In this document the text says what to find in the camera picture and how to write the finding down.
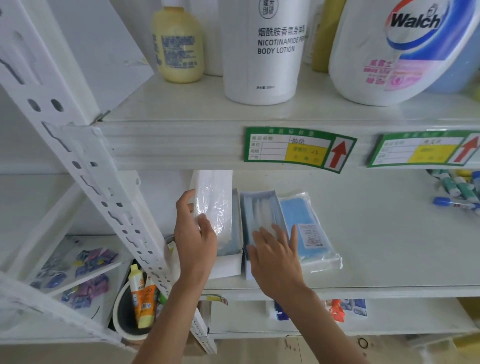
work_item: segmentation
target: person's left hand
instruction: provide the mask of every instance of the person's left hand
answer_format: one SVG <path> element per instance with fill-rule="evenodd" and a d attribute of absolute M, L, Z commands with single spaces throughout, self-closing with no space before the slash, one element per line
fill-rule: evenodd
<path fill-rule="evenodd" d="M 198 225 L 195 223 L 191 214 L 193 204 L 188 203 L 194 196 L 195 190 L 189 190 L 177 201 L 174 235 L 180 259 L 179 280 L 203 289 L 215 263 L 217 242 L 205 214 L 198 217 Z"/>

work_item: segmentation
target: blue marker cap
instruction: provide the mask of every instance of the blue marker cap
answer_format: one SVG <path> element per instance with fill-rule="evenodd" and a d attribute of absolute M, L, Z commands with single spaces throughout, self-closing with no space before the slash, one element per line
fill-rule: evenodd
<path fill-rule="evenodd" d="M 433 204 L 437 206 L 450 206 L 452 203 L 452 200 L 450 200 L 448 197 L 435 197 L 433 199 Z"/>

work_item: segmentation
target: forearm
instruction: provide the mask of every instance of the forearm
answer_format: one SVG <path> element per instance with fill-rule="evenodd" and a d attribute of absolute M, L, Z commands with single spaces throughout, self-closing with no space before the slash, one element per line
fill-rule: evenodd
<path fill-rule="evenodd" d="M 315 292 L 299 288 L 279 302 L 320 363 L 366 364 Z"/>
<path fill-rule="evenodd" d="M 203 285 L 180 278 L 132 364 L 178 364 Z"/>

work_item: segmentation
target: walch logo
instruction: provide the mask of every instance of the walch logo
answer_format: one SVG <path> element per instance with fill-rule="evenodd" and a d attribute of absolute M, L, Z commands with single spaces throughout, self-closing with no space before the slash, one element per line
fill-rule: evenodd
<path fill-rule="evenodd" d="M 385 22 L 388 44 L 397 50 L 424 44 L 442 27 L 449 10 L 450 0 L 402 0 Z"/>

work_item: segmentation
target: blue bottle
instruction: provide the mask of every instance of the blue bottle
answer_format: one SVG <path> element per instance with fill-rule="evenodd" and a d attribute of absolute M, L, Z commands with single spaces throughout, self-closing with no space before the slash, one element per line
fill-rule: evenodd
<path fill-rule="evenodd" d="M 475 29 L 457 59 L 429 88 L 436 94 L 456 94 L 475 77 L 480 67 L 480 25 Z"/>

